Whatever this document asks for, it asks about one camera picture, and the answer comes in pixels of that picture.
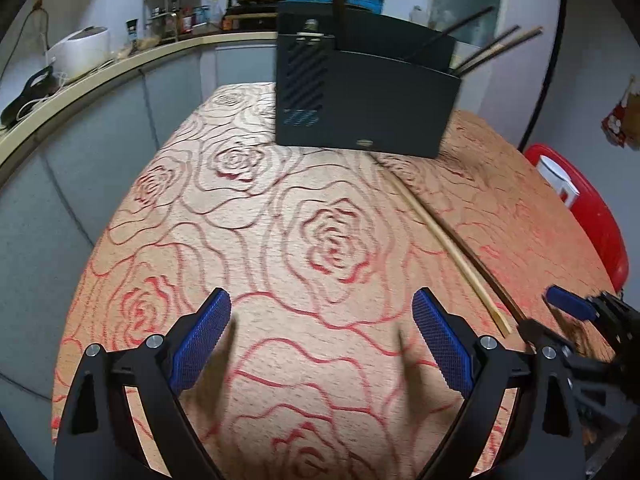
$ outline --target wooden table surface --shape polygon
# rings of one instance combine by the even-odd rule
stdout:
[[[221,286],[232,322],[180,402],[227,478],[413,479],[433,453],[462,398],[412,321],[413,293],[430,287],[477,333],[504,340],[365,153],[277,146],[273,118],[273,84],[219,88],[136,180],[70,307],[54,438],[87,345],[132,348]],[[552,283],[582,296],[611,290],[571,213],[475,115],[453,115],[437,160],[380,159],[528,316],[559,330],[541,298]],[[608,355],[592,327],[563,327],[583,351]],[[150,463],[163,470],[133,389],[129,402]],[[508,392],[478,470],[490,466],[512,403]]]

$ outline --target beige countertop edge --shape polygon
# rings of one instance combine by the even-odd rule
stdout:
[[[37,110],[28,115],[25,120],[15,126],[11,131],[1,136],[0,134],[0,166],[11,156],[11,154],[25,141],[33,132],[35,132],[44,123],[49,121],[60,110],[69,106],[91,90],[98,86],[109,82],[112,79],[134,70],[146,63],[155,61],[169,54],[180,52],[195,46],[215,44],[215,43],[231,43],[234,41],[260,41],[260,40],[276,40],[276,32],[240,32],[237,34],[219,34],[214,36],[202,36],[193,38],[192,40],[179,41],[164,46],[152,48],[133,57],[128,57],[121,61],[109,65],[102,70],[85,77],[84,79],[72,84],[68,88],[61,90],[58,94],[48,99]]]

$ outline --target red chair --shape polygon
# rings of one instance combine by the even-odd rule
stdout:
[[[629,260],[616,219],[596,189],[564,156],[544,144],[534,144],[524,153],[526,159],[534,166],[538,164],[541,155],[548,156],[558,163],[580,191],[571,212],[600,256],[614,290],[619,292],[629,276]]]

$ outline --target black chopstick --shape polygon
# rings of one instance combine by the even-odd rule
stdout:
[[[542,34],[542,33],[543,33],[543,28],[542,27],[536,27],[536,28],[530,30],[529,32],[526,32],[525,34],[520,35],[515,40],[510,41],[509,43],[504,44],[502,47],[494,50],[493,52],[491,52],[489,54],[487,54],[486,56],[484,56],[483,58],[479,59],[478,61],[476,61],[472,65],[469,65],[469,66],[467,66],[466,68],[463,68],[460,71],[454,72],[454,75],[457,76],[457,77],[464,77],[469,72],[472,72],[476,68],[479,68],[480,66],[484,65],[486,62],[491,61],[494,57],[501,56],[502,54],[510,51],[513,48],[516,48],[517,46],[525,43],[526,41],[532,40],[533,38],[536,38],[537,36],[540,36],[540,34]]]
[[[514,25],[513,27],[511,27],[508,30],[505,30],[500,36],[498,36],[497,38],[495,38],[491,43],[485,45],[484,47],[482,47],[480,50],[478,50],[477,52],[473,53],[471,56],[467,57],[465,60],[463,60],[457,67],[455,67],[452,72],[459,72],[460,69],[462,69],[462,67],[468,65],[469,63],[471,63],[473,60],[477,59],[478,57],[482,56],[482,54],[484,54],[487,50],[489,50],[492,46],[495,46],[496,44],[500,43],[504,38],[506,38],[507,36],[510,36],[511,34],[513,34],[516,30],[519,30],[520,26],[519,25]]]
[[[495,6],[489,6],[489,7],[485,8],[485,9],[483,9],[483,10],[480,10],[480,11],[476,12],[475,14],[472,14],[471,16],[467,16],[463,20],[460,20],[459,22],[454,23],[450,27],[445,28],[435,38],[431,38],[429,41],[423,43],[420,47],[418,47],[418,49],[413,54],[411,54],[410,56],[406,56],[404,58],[404,61],[408,61],[409,59],[414,58],[415,56],[420,54],[428,46],[431,46],[433,43],[436,43],[440,39],[448,36],[452,32],[455,32],[459,28],[462,28],[465,25],[468,25],[469,23],[474,22],[478,18],[482,18],[482,16],[484,16],[485,14],[488,14],[489,12],[492,12],[492,10],[495,10]]]

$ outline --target white cup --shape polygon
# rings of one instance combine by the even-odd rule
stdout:
[[[536,169],[542,175],[542,177],[551,184],[551,187],[556,190],[556,193],[560,197],[560,200],[564,202],[564,205],[571,207],[575,200],[580,196],[580,191],[571,182],[571,177],[563,170],[558,163],[548,158],[548,156],[540,156],[540,161],[536,166]]]

